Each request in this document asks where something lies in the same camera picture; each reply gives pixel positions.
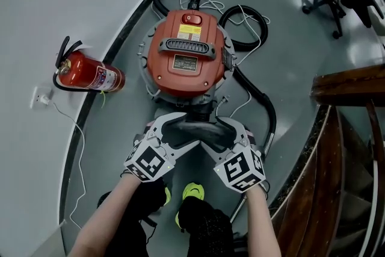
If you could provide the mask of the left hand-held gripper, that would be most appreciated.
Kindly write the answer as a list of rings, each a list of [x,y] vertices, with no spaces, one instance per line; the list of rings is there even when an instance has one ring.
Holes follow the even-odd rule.
[[[200,144],[200,140],[193,140],[181,146],[164,143],[162,147],[162,130],[167,124],[181,122],[186,116],[186,112],[173,112],[148,123],[144,132],[135,136],[133,148],[124,162],[124,167],[141,182],[156,181],[173,170],[175,162],[169,160],[177,160]]]

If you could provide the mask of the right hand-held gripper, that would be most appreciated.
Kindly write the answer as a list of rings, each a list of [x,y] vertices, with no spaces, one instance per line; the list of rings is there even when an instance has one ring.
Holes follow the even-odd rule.
[[[215,161],[214,172],[223,184],[236,192],[246,192],[266,180],[263,153],[257,148],[254,135],[244,125],[230,117],[218,116],[217,121],[232,132],[231,149],[222,150],[200,143]]]

